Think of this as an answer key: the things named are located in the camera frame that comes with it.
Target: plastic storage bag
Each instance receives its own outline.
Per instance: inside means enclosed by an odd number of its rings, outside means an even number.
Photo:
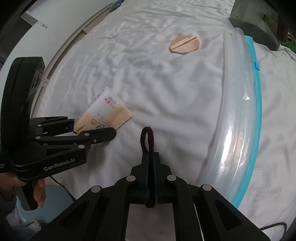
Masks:
[[[255,74],[258,63],[252,58],[250,52],[255,50],[250,49],[246,37],[239,28],[223,35],[225,79],[220,116],[209,160],[198,183],[212,185],[236,207],[250,182],[262,120],[260,78]]]

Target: black cable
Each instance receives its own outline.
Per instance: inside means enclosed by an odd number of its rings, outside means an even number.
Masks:
[[[63,187],[66,191],[67,191],[67,193],[69,194],[69,196],[71,197],[71,199],[73,200],[73,201],[76,201],[76,198],[74,198],[73,197],[73,195],[65,188],[65,186],[64,185],[62,185],[62,184],[60,184],[57,180],[55,180],[52,176],[50,176],[50,178],[52,179],[52,180],[54,180],[57,184],[59,184],[61,187]]]
[[[273,228],[273,227],[276,227],[276,226],[284,226],[284,234],[281,237],[281,239],[282,239],[284,237],[285,233],[287,232],[287,224],[286,223],[275,223],[275,224],[268,225],[268,226],[265,226],[263,228],[260,228],[260,230],[263,231],[263,230],[270,229],[270,228]]]

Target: metal screw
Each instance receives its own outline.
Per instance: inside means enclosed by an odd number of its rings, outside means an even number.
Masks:
[[[126,178],[126,180],[127,180],[128,182],[133,182],[135,179],[136,179],[135,176],[128,176],[128,177]]]
[[[176,178],[176,176],[174,176],[174,175],[168,175],[168,176],[167,176],[167,179],[168,179],[169,181],[175,181],[177,178]]]
[[[204,184],[202,186],[203,190],[205,191],[211,191],[212,190],[212,186],[210,184]]]
[[[101,188],[99,186],[93,186],[91,188],[91,191],[94,192],[94,193],[99,192],[100,190],[101,190]]]

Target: clear plastic film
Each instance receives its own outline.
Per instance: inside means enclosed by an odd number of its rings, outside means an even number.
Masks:
[[[251,163],[254,145],[258,145],[255,130],[260,117],[256,109],[254,61],[245,35],[235,28],[233,33],[224,33],[223,42],[225,79],[221,110],[214,144],[198,185],[210,184],[233,203]]]

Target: blue cloth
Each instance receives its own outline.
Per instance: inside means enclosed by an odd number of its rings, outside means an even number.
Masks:
[[[124,2],[124,0],[118,0],[117,2],[115,2],[111,7],[110,12],[113,12],[114,10],[119,8],[123,2]]]

